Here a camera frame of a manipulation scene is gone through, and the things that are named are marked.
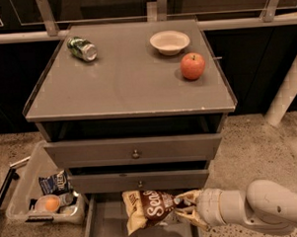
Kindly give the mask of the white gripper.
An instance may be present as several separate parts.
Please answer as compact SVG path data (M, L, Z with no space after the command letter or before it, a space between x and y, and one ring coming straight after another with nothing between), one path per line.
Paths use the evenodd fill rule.
M184 192L174 198L174 203L178 207L196 205L192 210L176 209L180 222L189 222L191 225L206 230L210 226L223 226L225 222L222 218L219 201L222 191L219 189L207 188L204 191L191 190Z

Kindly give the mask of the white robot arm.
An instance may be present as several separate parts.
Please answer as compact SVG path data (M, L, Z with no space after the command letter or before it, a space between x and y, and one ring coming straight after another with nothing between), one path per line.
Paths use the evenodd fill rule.
M227 117L207 182L182 198L204 237L297 237L297 156L268 117Z

